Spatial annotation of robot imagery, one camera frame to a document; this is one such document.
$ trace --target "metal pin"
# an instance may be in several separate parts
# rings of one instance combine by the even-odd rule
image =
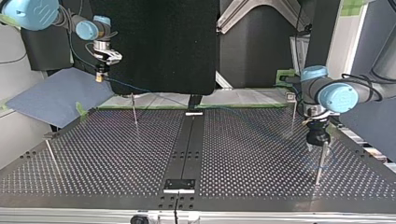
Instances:
[[[55,155],[53,154],[52,147],[50,146],[50,140],[49,139],[46,139],[46,144],[47,144],[47,147],[49,149],[50,156],[56,162]]]
[[[136,108],[135,108],[135,103],[134,103],[134,93],[131,93],[131,98],[132,98],[132,109],[134,111],[134,123],[137,124],[137,115],[136,115]]]
[[[52,157],[53,162],[55,163],[55,168],[58,171],[58,175],[62,176],[61,175],[61,169],[59,169],[59,165],[58,165],[58,162],[56,161],[55,154],[53,154],[52,147],[50,145],[50,140],[49,139],[46,139],[46,144],[47,144],[47,147],[49,149],[49,154]]]
[[[291,121],[291,133],[294,132],[294,122],[296,120],[296,113],[297,113],[297,99],[296,94],[294,92],[286,92],[286,101],[288,103],[294,104],[293,108],[293,119]]]
[[[326,155],[327,155],[327,151],[328,150],[329,150],[329,143],[325,142],[323,144],[322,152],[321,152],[321,155],[320,155],[320,161],[319,161],[319,168],[318,168],[318,175],[317,175],[316,185],[318,185],[320,183],[320,177],[321,177],[321,175],[323,173],[323,165],[324,165],[324,162],[326,160]]]

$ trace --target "gray panel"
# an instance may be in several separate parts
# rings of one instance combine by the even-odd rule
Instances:
[[[368,74],[396,23],[388,1],[375,1],[367,8],[352,74]]]
[[[193,209],[395,212],[396,175],[338,131],[316,186],[320,150],[307,150],[307,129],[291,118],[290,108],[206,110]]]
[[[231,3],[220,0],[224,11]],[[220,36],[221,75],[235,88],[273,87],[276,71],[292,68],[294,27],[272,7],[256,7]]]
[[[183,115],[138,111],[136,126],[131,110],[94,112],[51,142],[56,161],[44,149],[2,170],[0,206],[158,209]]]
[[[388,1],[375,1],[367,9],[352,74],[368,74],[396,23]],[[396,99],[358,105],[341,116],[341,121],[365,141],[396,161]]]

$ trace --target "blue mat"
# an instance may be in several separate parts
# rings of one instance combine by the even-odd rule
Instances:
[[[70,68],[38,83],[6,105],[26,116],[64,128],[80,116],[76,104],[89,110],[113,95],[109,83],[97,83],[95,76]]]

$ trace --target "black metal bracket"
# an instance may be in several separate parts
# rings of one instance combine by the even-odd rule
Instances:
[[[196,107],[202,101],[202,95],[191,95],[189,100],[189,107],[186,112],[186,116],[202,116],[204,112]]]
[[[43,139],[44,140],[53,140],[57,137],[59,137],[61,134],[60,133],[46,133],[44,134]]]
[[[163,188],[164,193],[192,194],[195,192],[194,179],[168,179]]]

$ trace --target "yellow-green object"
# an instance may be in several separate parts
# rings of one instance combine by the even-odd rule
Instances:
[[[8,107],[6,106],[6,102],[8,99],[0,100],[0,110],[8,110]]]
[[[0,110],[8,110],[6,104],[0,105]]]
[[[359,16],[363,5],[363,0],[344,0],[343,8],[341,9],[341,16]]]
[[[9,16],[0,14],[0,22],[5,23],[10,26],[20,26],[14,19]]]
[[[295,76],[295,70],[290,69],[290,70],[277,70],[276,74],[276,86],[280,87],[291,87],[292,84],[286,83],[284,81],[281,81],[281,77],[294,77]]]
[[[77,110],[77,112],[78,112],[79,115],[80,115],[80,120],[81,120],[81,122],[84,121],[85,119],[87,119],[87,117],[88,117],[88,111],[85,110],[85,109],[82,107],[82,104],[81,104],[80,102],[76,102],[76,110]]]

